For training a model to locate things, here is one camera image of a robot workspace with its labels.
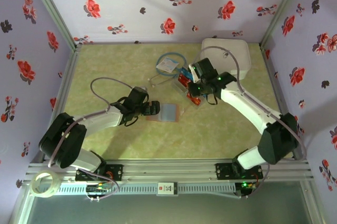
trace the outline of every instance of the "roll of tape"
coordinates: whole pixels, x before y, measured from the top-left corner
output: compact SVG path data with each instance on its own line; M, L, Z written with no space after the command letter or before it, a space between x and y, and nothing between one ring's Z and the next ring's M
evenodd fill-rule
M39 186L41 185L42 179L46 179L46 177L50 177L51 185L46 191L41 192ZM31 194L36 197L49 198L56 194L57 190L61 187L61 183L61 179L54 171L43 170L33 177L32 182L29 185L29 190Z

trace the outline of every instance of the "blue object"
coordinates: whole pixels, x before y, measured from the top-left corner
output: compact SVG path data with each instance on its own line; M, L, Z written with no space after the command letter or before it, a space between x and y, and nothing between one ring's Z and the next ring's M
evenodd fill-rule
M158 58L158 61L157 61L157 63L156 63L156 66L159 64L159 62L161 61L161 59L162 59L163 57L168 56L168 55L178 55L179 57L181 57L181 58L184 60L184 65L183 65L183 67L186 67L186 66L187 66L187 61L186 61L186 58L184 57L184 55L182 55L182 54L180 54L180 53L177 53L177 52L168 52L168 53L166 53L166 54L161 55L161 56ZM183 67L181 67L181 68L177 67L176 70L178 70L178 73L171 73L171 74L164 73L164 72L160 71L160 70L157 69L157 68L156 68L156 70L157 70L157 73L158 73L159 75L175 77L175 76L177 76L177 75L181 72L181 70L182 70Z

